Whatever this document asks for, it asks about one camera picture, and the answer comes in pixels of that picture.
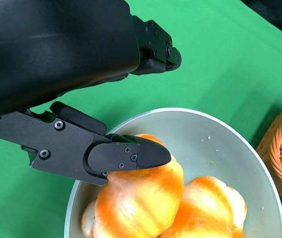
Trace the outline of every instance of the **screw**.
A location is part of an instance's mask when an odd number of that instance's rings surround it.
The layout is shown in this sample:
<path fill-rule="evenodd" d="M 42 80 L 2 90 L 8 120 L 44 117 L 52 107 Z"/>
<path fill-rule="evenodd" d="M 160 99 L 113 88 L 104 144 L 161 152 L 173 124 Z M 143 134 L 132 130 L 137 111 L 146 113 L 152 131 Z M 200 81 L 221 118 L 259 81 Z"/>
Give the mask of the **screw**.
<path fill-rule="evenodd" d="M 131 155 L 131 161 L 136 161 L 138 156 L 136 154 Z"/>
<path fill-rule="evenodd" d="M 124 166 L 125 166 L 125 164 L 122 163 L 122 162 L 119 164 L 119 168 L 120 168 L 120 169 L 123 169 Z"/>
<path fill-rule="evenodd" d="M 54 128 L 56 130 L 62 130 L 63 127 L 64 127 L 64 123 L 61 120 L 55 122 L 55 124 L 54 124 Z"/>
<path fill-rule="evenodd" d="M 171 57 L 172 52 L 171 52 L 171 48 L 170 47 L 166 47 L 166 54 L 167 54 L 167 56 Z"/>
<path fill-rule="evenodd" d="M 41 159 L 46 159 L 46 158 L 48 159 L 49 155 L 50 155 L 49 150 L 42 150 L 40 152 L 40 158 Z"/>

